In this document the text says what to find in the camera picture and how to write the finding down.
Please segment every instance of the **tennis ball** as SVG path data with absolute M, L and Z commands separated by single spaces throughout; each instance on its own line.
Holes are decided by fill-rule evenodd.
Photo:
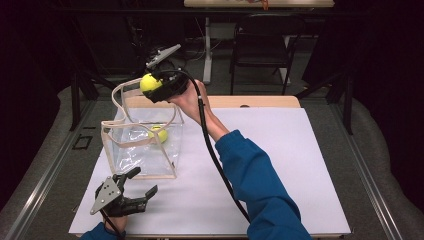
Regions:
M 160 86 L 162 86 L 162 82 L 154 78 L 152 74 L 150 73 L 144 75 L 141 78 L 141 81 L 140 81 L 141 92 L 152 91 Z
M 161 128 L 159 125 L 155 125 L 152 128 L 150 128 L 151 131 L 157 131 Z M 155 135 L 149 131 L 148 133 L 149 138 L 154 138 Z M 162 129 L 160 132 L 158 132 L 159 140 L 161 143 L 165 142 L 166 139 L 168 139 L 168 132 L 165 129 Z

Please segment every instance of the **clear plastic box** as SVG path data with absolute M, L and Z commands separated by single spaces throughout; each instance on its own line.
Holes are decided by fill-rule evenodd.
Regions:
M 141 172 L 133 179 L 176 178 L 184 126 L 181 110 L 172 103 L 153 104 L 140 91 L 140 80 L 112 91 L 117 115 L 115 120 L 101 122 L 111 171 L 122 174 L 138 166 Z

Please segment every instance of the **black curtain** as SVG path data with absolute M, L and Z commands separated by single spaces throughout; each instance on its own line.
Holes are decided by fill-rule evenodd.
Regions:
M 380 127 L 391 171 L 404 194 L 424 212 L 423 3 L 344 0 L 335 9 L 369 17 L 357 23 L 327 21 L 303 79 L 317 84 L 355 63 L 353 95 Z M 368 48 L 359 61 L 352 61 L 363 39 Z
M 59 111 L 69 71 L 37 1 L 2 1 L 3 133 L 0 208 L 31 165 Z

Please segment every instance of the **white paper sheet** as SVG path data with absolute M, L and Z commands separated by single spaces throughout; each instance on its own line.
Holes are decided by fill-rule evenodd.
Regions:
M 239 129 L 271 157 L 311 235 L 350 233 L 315 135 L 301 108 L 219 108 L 215 114 Z M 137 236 L 244 235 L 248 222 L 229 195 L 207 151 L 202 131 L 185 117 L 177 179 L 127 180 L 124 196 L 137 198 L 154 185 L 158 193 L 145 213 L 129 216 L 127 234 Z M 82 234 L 99 221 L 91 216 L 96 188 L 110 176 L 104 150 L 69 232 Z

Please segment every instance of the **blue jacket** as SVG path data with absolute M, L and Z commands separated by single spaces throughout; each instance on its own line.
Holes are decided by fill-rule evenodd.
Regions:
M 215 148 L 234 196 L 244 201 L 249 214 L 250 240 L 311 239 L 300 221 L 300 212 L 272 167 L 269 156 L 236 130 L 223 136 Z M 81 239 L 116 240 L 99 223 Z

